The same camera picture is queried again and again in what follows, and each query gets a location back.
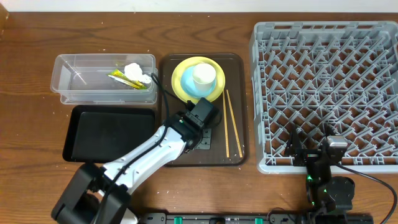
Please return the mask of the light blue bowl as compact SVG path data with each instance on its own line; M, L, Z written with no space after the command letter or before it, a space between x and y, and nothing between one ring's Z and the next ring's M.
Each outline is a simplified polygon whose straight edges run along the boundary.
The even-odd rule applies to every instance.
M193 67L194 66L191 66L191 67L187 68L183 72L183 75L181 77L181 86L182 86L183 90L188 95L190 95L190 96L192 96L194 98L206 97L215 89L216 79L215 79L215 81L213 83L212 88L209 91L198 91L195 88L195 85L194 85L194 82L193 82L193 78L192 78L192 72L193 72Z

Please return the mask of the white cup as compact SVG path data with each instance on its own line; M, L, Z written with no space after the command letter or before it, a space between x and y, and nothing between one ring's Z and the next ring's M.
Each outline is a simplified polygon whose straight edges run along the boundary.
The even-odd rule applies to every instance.
M209 91L216 79L216 70L208 63L199 63L193 67L192 78L198 91Z

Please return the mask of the white tissue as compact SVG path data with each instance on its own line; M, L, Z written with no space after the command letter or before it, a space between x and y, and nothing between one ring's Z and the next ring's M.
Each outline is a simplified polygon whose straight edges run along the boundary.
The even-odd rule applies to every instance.
M137 63L130 63L124 67L124 75L132 81L149 84L152 82L150 76L143 73L141 67Z

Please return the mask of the yellow green wrapper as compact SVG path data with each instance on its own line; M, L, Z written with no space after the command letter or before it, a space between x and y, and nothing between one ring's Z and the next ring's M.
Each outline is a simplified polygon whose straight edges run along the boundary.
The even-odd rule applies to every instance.
M114 71L109 73L108 77L112 78L113 80L115 80L119 83L122 83L129 87L132 87L133 89L136 89L136 90L146 90L147 89L147 87L143 83L141 83L139 81L128 79L128 77L125 76L125 74L123 74L118 69L115 69Z

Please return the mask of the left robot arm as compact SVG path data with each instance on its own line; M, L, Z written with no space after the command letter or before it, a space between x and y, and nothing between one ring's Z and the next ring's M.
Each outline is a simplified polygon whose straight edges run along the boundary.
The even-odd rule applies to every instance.
M201 141L213 112L197 109L174 114L156 133L128 154L101 167L78 168L55 204L57 223L137 223L127 211L132 193L143 181Z

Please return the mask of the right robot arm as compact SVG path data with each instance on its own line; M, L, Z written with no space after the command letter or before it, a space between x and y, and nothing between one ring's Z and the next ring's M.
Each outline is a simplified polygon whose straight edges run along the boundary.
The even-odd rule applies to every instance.
M331 166L337 166L348 149L347 140L326 129L325 138L316 149L302 146L297 128L290 133L286 156L294 158L294 166L307 171L306 191L312 208L298 215L295 223L348 223L346 212L353 208L354 181L348 177L332 176Z

